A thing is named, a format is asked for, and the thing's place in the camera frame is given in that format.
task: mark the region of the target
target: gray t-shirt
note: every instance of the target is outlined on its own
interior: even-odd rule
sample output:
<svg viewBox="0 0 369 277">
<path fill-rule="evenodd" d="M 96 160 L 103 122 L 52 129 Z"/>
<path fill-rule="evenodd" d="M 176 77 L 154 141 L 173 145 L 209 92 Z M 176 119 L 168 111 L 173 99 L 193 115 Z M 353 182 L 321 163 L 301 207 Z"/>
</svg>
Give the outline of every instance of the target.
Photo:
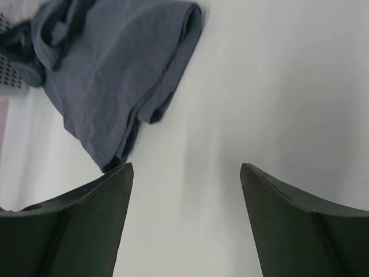
<svg viewBox="0 0 369 277">
<path fill-rule="evenodd" d="M 70 27 L 83 23 L 78 32 Z M 196 4 L 183 1 L 53 0 L 31 30 L 45 93 L 103 169 L 115 156 L 126 160 L 140 122 L 162 118 L 202 18 Z"/>
</svg>

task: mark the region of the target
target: gray cloth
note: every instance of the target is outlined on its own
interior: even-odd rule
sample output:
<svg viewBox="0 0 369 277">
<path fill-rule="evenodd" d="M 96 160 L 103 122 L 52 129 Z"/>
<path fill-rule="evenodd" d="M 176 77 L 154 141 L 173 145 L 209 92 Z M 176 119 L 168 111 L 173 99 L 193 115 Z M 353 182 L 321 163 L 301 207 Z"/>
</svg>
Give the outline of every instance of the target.
<svg viewBox="0 0 369 277">
<path fill-rule="evenodd" d="M 116 156 L 126 160 L 141 121 L 162 118 L 198 42 L 202 18 L 191 2 L 85 1 L 43 6 L 31 20 L 36 56 L 17 63 L 26 65 L 24 75 L 27 68 L 40 71 L 34 63 L 43 65 L 43 88 L 65 129 L 103 169 Z M 70 28 L 71 22 L 78 28 Z"/>
</svg>

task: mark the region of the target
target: perforated panel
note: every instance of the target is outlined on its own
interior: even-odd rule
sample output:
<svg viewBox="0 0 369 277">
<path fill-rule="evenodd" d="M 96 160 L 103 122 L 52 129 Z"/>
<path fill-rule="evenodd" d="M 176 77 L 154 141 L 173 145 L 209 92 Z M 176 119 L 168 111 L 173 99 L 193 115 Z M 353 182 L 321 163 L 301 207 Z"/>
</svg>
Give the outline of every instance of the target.
<svg viewBox="0 0 369 277">
<path fill-rule="evenodd" d="M 38 0 L 0 0 L 0 32 L 31 17 L 39 5 Z M 27 85 L 16 72 L 13 63 L 0 54 L 0 95 L 22 95 Z"/>
<path fill-rule="evenodd" d="M 12 27 L 10 22 L 0 13 L 0 32 L 9 30 Z M 13 63 L 3 55 L 0 55 L 0 84 L 9 85 L 13 88 L 22 88 L 24 83 L 17 74 Z"/>
</svg>

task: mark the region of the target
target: white surface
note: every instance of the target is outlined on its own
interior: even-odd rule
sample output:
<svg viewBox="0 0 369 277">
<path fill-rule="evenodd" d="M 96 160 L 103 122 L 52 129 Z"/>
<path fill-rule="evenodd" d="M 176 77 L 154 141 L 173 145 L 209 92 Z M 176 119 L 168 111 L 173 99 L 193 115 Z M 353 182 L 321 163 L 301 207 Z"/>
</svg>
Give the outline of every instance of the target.
<svg viewBox="0 0 369 277">
<path fill-rule="evenodd" d="M 200 2 L 208 19 L 197 50 L 130 159 L 115 276 L 261 276 L 243 162 L 369 209 L 369 2 Z M 10 108 L 0 205 L 24 207 L 99 176 L 41 91 Z"/>
</svg>

